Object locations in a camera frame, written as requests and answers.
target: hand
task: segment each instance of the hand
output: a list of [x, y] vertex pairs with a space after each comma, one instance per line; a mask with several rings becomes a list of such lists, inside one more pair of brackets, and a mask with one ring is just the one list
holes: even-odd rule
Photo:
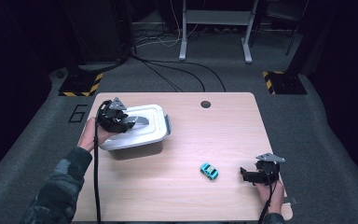
[[[260, 195], [261, 203], [266, 204], [269, 199], [269, 185], [255, 183], [258, 194]], [[274, 190], [275, 182], [272, 183], [272, 190]], [[277, 180], [275, 191], [272, 194], [271, 202], [269, 203], [268, 213], [281, 213], [284, 197], [284, 186], [281, 180]]]
[[[117, 133], [109, 133], [102, 127], [98, 127], [98, 147], [102, 145], [106, 139]], [[95, 136], [95, 118], [91, 117], [87, 120], [86, 127], [81, 134], [78, 147], [83, 147], [87, 151], [91, 152], [94, 149], [94, 136]]]

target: gray carpet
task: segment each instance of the gray carpet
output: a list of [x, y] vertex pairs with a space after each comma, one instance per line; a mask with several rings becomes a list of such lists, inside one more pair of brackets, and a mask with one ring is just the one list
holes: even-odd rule
[[[264, 70], [287, 68], [299, 40], [286, 57], [286, 36], [261, 33], [251, 48], [254, 62], [246, 64], [241, 35], [199, 36], [189, 41], [186, 62], [213, 69], [227, 91], [255, 95], [273, 151], [287, 160], [281, 166], [287, 193], [298, 200], [288, 223], [358, 223], [358, 167], [328, 127], [317, 92], [306, 77], [300, 76], [307, 95], [270, 95], [262, 76]], [[178, 62], [179, 48], [179, 43], [170, 48], [145, 45], [138, 48], [138, 56]], [[205, 68], [183, 63], [165, 65], [193, 73], [206, 91], [223, 91], [218, 79]], [[202, 91], [200, 83], [189, 74], [153, 67], [183, 91]], [[63, 78], [57, 78], [56, 73], [50, 78], [48, 99], [0, 163], [0, 223], [19, 221], [48, 173], [76, 145], [93, 103], [95, 95], [58, 96]], [[115, 91], [165, 92], [174, 88], [144, 64], [128, 59], [104, 73], [96, 93]], [[85, 112], [84, 118], [69, 123], [77, 105], [78, 112]]]

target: black curtain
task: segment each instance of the black curtain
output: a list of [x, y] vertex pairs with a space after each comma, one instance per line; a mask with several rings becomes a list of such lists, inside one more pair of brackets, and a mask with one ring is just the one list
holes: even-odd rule
[[330, 127], [358, 165], [358, 1], [337, 2], [319, 65], [309, 79]]
[[0, 0], [0, 160], [51, 89], [49, 62], [40, 60], [29, 41], [37, 35], [24, 32], [20, 24], [9, 4]]

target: forearm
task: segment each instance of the forearm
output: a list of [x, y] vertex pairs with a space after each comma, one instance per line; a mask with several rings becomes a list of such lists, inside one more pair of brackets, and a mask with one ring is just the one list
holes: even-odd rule
[[74, 148], [49, 175], [21, 223], [70, 223], [91, 160], [90, 153], [84, 148]]

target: printed number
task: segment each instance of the printed number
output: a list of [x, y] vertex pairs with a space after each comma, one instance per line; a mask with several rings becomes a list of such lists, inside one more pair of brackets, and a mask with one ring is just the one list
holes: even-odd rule
[[77, 109], [79, 107], [86, 107], [86, 106], [88, 106], [88, 105], [76, 105], [74, 112], [71, 115], [71, 118], [69, 118], [69, 120], [68, 120], [68, 123], [81, 123], [86, 112], [84, 112], [84, 111], [79, 112], [79, 111], [77, 111]]

